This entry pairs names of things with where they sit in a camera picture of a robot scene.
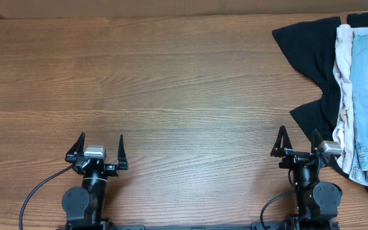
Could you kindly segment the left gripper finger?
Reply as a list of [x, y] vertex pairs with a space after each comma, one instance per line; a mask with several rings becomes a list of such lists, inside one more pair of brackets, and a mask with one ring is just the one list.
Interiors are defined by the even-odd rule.
[[83, 155], [84, 140], [85, 140], [85, 133], [82, 132], [77, 141], [75, 142], [75, 144], [67, 151], [65, 155], [66, 162], [76, 162], [77, 158]]
[[128, 170], [128, 161], [125, 153], [123, 136], [120, 135], [119, 138], [119, 146], [118, 146], [118, 169], [119, 170]]

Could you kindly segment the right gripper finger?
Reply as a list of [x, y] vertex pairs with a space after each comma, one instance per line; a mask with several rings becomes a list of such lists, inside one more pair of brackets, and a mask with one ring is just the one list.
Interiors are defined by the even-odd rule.
[[282, 125], [279, 128], [275, 144], [270, 152], [271, 157], [286, 157], [293, 151], [290, 138], [288, 136], [286, 127]]
[[311, 153], [315, 154], [318, 150], [318, 146], [323, 142], [321, 134], [318, 132], [317, 128], [312, 131], [311, 143]]

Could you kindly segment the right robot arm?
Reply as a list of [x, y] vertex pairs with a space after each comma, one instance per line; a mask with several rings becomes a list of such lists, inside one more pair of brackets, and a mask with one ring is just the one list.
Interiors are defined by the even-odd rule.
[[296, 214], [287, 215], [282, 222], [270, 224], [272, 229], [338, 229], [334, 219], [341, 203], [341, 188], [321, 181], [319, 172], [328, 167], [342, 153], [337, 142], [325, 141], [317, 130], [312, 132], [311, 150], [294, 151], [285, 126], [279, 128], [272, 157], [279, 157], [279, 168], [288, 170], [293, 190], [279, 195], [265, 204], [269, 206], [283, 197], [296, 196]]

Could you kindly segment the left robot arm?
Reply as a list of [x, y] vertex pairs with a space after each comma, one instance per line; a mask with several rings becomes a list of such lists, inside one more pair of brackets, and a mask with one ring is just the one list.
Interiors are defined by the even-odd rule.
[[128, 169], [123, 138], [119, 138], [118, 162], [106, 162], [103, 146], [84, 147], [85, 134], [82, 133], [65, 155], [70, 168], [82, 175], [82, 185], [72, 187], [62, 198], [66, 213], [65, 230], [114, 229], [114, 224], [103, 218], [105, 192], [108, 178], [118, 176], [120, 170]]

